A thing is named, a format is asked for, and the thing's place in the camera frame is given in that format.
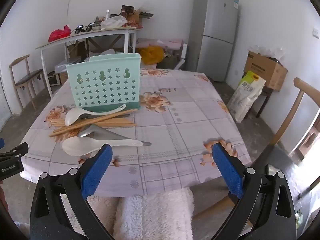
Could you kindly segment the white plastic soup spoon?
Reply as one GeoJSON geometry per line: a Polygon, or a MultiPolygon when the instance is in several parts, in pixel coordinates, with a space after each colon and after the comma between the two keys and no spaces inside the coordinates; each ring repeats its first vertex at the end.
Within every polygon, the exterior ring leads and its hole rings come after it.
{"type": "Polygon", "coordinates": [[[132,146],[141,147],[144,144],[139,140],[121,139],[121,140],[96,140],[89,137],[71,137],[62,143],[62,149],[71,156],[80,157],[91,152],[100,150],[105,144],[111,147],[132,146]]]}

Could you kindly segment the stainless steel spoon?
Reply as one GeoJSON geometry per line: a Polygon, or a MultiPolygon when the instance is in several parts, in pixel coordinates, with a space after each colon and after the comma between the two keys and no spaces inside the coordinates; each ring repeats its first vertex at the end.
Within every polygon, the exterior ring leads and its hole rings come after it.
{"type": "Polygon", "coordinates": [[[108,141],[107,144],[110,146],[151,146],[152,143],[146,141],[139,141],[136,139],[131,139],[125,137],[123,135],[119,135],[117,133],[111,132],[104,128],[101,128],[97,125],[91,124],[83,127],[80,129],[78,133],[78,137],[90,137],[92,136],[93,139],[108,141]]]}

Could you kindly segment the white plastic ladle spoon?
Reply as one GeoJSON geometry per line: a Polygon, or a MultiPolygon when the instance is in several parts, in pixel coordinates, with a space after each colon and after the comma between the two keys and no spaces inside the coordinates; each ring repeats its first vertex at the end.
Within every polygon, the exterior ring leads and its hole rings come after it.
{"type": "Polygon", "coordinates": [[[107,112],[91,112],[91,111],[87,111],[83,108],[79,108],[79,107],[75,107],[71,110],[68,111],[68,113],[65,116],[65,125],[66,126],[70,126],[73,123],[75,123],[80,116],[86,114],[86,115],[92,115],[92,116],[103,116],[103,115],[109,115],[109,114],[114,114],[114,113],[118,113],[119,111],[122,111],[126,108],[125,104],[122,104],[121,106],[119,106],[118,108],[115,108],[111,111],[107,111],[107,112]]]}

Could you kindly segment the mint green utensil caddy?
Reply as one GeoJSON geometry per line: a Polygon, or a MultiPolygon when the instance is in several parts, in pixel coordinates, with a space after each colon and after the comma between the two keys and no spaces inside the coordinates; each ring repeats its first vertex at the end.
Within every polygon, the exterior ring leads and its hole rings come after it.
{"type": "Polygon", "coordinates": [[[141,56],[116,53],[90,57],[66,66],[76,107],[106,112],[123,104],[137,109],[140,89],[141,56]]]}

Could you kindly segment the floral plaid tablecloth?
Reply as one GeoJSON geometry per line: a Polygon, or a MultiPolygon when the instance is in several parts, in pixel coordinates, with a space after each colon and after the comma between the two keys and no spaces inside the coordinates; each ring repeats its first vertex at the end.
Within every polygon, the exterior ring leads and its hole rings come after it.
{"type": "MultiPolygon", "coordinates": [[[[141,69],[139,92],[137,111],[115,117],[129,119],[136,126],[103,128],[152,145],[112,147],[113,159],[95,195],[143,196],[215,179],[220,172],[205,148],[209,141],[230,143],[241,162],[250,163],[235,122],[203,74],[141,69]]],[[[60,129],[50,127],[50,122],[65,120],[68,111],[75,107],[67,81],[23,138],[29,151],[22,158],[22,178],[36,183],[42,173],[55,176],[81,167],[80,159],[85,155],[68,155],[62,143],[78,137],[82,128],[49,137],[60,129]]]]}

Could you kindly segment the white rice bag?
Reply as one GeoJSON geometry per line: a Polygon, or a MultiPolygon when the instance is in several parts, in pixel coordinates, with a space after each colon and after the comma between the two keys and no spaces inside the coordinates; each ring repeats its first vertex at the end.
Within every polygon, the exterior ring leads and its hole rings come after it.
{"type": "Polygon", "coordinates": [[[240,80],[238,87],[234,91],[227,108],[235,122],[242,122],[253,103],[262,93],[265,80],[248,70],[240,80]]]}

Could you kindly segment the wooden chair dark seat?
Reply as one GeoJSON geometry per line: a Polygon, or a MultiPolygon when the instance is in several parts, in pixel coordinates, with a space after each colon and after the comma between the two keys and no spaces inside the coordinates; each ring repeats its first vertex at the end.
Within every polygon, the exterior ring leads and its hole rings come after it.
{"type": "Polygon", "coordinates": [[[34,102],[34,98],[33,98],[32,94],[31,94],[31,90],[32,90],[34,96],[36,96],[33,82],[36,79],[38,79],[39,81],[42,80],[43,83],[44,83],[44,88],[47,90],[47,92],[48,92],[48,87],[46,85],[46,80],[44,78],[44,72],[43,72],[42,69],[38,69],[38,70],[35,70],[35,71],[32,71],[32,72],[30,71],[29,62],[28,62],[29,56],[30,55],[27,54],[27,55],[24,55],[22,57],[19,57],[19,58],[15,59],[9,65],[9,70],[10,70],[11,80],[12,80],[12,83],[14,85],[15,95],[16,95],[16,98],[18,100],[19,106],[21,107],[21,109],[24,109],[24,107],[22,105],[21,98],[20,98],[20,96],[18,94],[18,89],[26,90],[28,92],[31,104],[32,104],[34,110],[36,111],[37,108],[36,108],[36,105],[35,105],[35,102],[34,102]],[[13,67],[16,66],[17,64],[21,63],[22,61],[25,62],[25,68],[26,68],[27,73],[25,74],[24,77],[22,77],[21,79],[16,81],[15,78],[14,78],[13,67]]]}

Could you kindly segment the cardboard box brown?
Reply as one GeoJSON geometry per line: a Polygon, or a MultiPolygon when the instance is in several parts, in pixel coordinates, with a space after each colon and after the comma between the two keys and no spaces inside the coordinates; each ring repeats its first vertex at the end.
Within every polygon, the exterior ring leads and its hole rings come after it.
{"type": "Polygon", "coordinates": [[[251,71],[264,79],[265,86],[280,91],[288,70],[281,64],[252,51],[248,52],[244,72],[251,71]]]}

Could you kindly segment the red plastic bag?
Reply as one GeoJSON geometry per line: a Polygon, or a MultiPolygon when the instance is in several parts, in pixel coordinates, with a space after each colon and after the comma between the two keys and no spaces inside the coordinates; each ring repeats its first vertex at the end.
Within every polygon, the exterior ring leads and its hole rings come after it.
{"type": "Polygon", "coordinates": [[[53,42],[59,40],[64,37],[68,37],[71,35],[71,29],[68,25],[65,25],[63,29],[56,29],[55,31],[51,32],[48,38],[48,42],[53,42]]]}

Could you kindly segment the white side table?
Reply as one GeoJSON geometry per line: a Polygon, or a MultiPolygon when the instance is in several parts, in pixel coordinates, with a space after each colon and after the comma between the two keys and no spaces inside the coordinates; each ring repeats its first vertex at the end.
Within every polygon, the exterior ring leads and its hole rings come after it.
{"type": "Polygon", "coordinates": [[[68,59],[68,56],[69,56],[68,49],[67,49],[68,42],[72,42],[72,41],[76,41],[76,40],[83,40],[86,38],[100,37],[100,36],[123,35],[124,36],[124,53],[128,53],[129,52],[129,39],[130,39],[130,36],[132,35],[132,37],[133,37],[132,51],[133,51],[133,53],[135,53],[138,31],[139,31],[139,29],[132,28],[132,27],[89,31],[89,32],[70,35],[68,37],[64,37],[64,38],[61,38],[61,39],[55,40],[53,42],[49,42],[45,45],[37,47],[36,49],[40,50],[40,57],[41,57],[42,70],[44,73],[44,80],[46,82],[46,86],[47,86],[50,98],[51,99],[53,98],[53,93],[52,93],[52,89],[49,84],[46,62],[44,59],[44,51],[46,49],[63,44],[65,59],[68,59]]]}

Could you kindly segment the silver refrigerator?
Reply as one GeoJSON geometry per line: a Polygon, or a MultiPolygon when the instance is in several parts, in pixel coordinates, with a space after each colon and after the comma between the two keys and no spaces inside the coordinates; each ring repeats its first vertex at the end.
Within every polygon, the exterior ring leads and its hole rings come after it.
{"type": "Polygon", "coordinates": [[[185,69],[226,79],[238,23],[239,0],[194,0],[185,69]]]}

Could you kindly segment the white plastic bag on table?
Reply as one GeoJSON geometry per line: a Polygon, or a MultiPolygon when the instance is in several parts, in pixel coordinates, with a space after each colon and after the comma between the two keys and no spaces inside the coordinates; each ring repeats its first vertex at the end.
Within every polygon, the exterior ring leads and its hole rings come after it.
{"type": "Polygon", "coordinates": [[[127,24],[127,19],[124,16],[114,16],[101,22],[100,29],[118,29],[127,24]]]}

